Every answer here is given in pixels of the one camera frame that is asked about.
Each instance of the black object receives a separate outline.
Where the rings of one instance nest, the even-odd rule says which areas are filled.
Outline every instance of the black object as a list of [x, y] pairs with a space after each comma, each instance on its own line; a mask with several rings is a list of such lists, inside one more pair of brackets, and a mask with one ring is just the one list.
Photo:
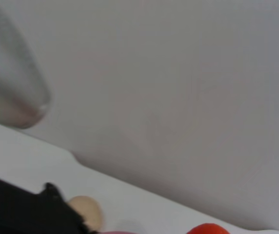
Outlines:
[[32, 194], [0, 180], [0, 234], [95, 234], [83, 218], [46, 183]]

